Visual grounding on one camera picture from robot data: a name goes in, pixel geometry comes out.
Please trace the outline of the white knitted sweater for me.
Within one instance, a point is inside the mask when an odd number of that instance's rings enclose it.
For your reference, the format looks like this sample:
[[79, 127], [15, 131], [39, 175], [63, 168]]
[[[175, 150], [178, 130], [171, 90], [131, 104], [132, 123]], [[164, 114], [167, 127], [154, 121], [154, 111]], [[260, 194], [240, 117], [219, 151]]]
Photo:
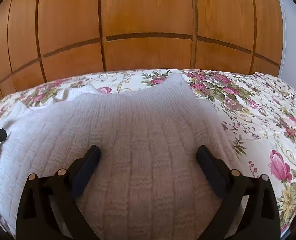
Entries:
[[42, 108], [17, 102], [1, 120], [0, 216], [15, 229], [29, 174], [50, 176], [96, 145], [102, 156], [77, 204], [102, 239], [196, 239], [220, 201], [196, 161], [233, 150], [207, 100], [180, 74], [125, 94], [81, 94]]

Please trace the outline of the floral quilted bedspread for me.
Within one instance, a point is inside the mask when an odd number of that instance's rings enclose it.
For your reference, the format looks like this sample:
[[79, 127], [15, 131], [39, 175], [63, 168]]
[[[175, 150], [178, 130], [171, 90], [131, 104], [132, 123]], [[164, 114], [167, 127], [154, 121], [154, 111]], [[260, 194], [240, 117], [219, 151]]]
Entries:
[[[0, 128], [16, 104], [33, 110], [81, 93], [120, 94], [160, 84], [171, 69], [126, 70], [51, 81], [12, 93], [0, 101]], [[268, 74], [183, 70], [199, 99], [210, 100], [237, 159], [248, 174], [267, 172], [279, 208], [281, 235], [293, 230], [296, 216], [296, 91]]]

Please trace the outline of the wooden wardrobe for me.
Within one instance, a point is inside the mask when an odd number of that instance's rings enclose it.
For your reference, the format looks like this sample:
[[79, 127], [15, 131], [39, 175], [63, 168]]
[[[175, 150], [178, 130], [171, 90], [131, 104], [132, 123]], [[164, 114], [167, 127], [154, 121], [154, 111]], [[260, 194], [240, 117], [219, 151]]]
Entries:
[[279, 0], [0, 0], [0, 98], [81, 74], [278, 75]]

